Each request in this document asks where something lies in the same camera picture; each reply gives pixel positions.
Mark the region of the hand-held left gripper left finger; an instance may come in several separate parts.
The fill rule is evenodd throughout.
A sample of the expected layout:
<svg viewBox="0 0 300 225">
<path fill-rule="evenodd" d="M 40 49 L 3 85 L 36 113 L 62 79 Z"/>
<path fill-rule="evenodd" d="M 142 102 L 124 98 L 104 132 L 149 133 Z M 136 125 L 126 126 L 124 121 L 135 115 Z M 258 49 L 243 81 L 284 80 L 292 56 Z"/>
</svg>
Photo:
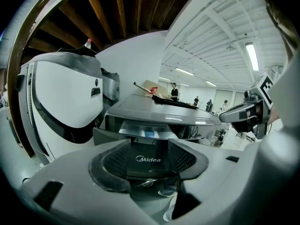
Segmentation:
<svg viewBox="0 0 300 225">
<path fill-rule="evenodd" d="M 153 225 L 131 198 L 129 139 L 63 155 L 21 188 L 30 209 L 61 225 Z"/>
</svg>

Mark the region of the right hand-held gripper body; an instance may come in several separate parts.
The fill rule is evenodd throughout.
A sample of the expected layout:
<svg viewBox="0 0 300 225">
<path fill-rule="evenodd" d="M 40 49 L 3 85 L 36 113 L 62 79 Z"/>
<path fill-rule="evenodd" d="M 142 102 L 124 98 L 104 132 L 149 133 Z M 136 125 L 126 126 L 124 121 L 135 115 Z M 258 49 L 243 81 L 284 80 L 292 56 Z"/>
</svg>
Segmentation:
<svg viewBox="0 0 300 225">
<path fill-rule="evenodd" d="M 257 78 L 249 90 L 245 91 L 244 103 L 247 105 L 247 124 L 257 139 L 267 133 L 273 102 L 268 94 L 273 81 L 267 73 Z"/>
</svg>

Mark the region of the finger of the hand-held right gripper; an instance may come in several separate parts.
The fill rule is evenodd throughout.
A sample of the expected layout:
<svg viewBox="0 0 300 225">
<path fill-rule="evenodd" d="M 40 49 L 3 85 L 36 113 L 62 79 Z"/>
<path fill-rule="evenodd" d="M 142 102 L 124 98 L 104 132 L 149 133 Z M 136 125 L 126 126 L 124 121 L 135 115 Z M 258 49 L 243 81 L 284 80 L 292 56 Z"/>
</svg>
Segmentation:
<svg viewBox="0 0 300 225">
<path fill-rule="evenodd" d="M 219 115 L 221 122 L 235 123 L 242 122 L 256 115 L 256 107 L 254 103 L 242 103 L 236 105 Z"/>
</svg>

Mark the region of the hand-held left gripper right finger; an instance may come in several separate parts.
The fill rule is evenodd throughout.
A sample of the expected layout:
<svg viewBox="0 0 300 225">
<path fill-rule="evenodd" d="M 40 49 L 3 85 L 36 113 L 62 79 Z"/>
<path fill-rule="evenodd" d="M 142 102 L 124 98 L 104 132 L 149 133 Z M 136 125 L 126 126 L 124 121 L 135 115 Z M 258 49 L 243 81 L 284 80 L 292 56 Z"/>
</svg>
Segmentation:
<svg viewBox="0 0 300 225">
<path fill-rule="evenodd" d="M 297 225 L 300 130 L 283 128 L 243 151 L 171 139 L 180 179 L 175 225 Z"/>
</svg>

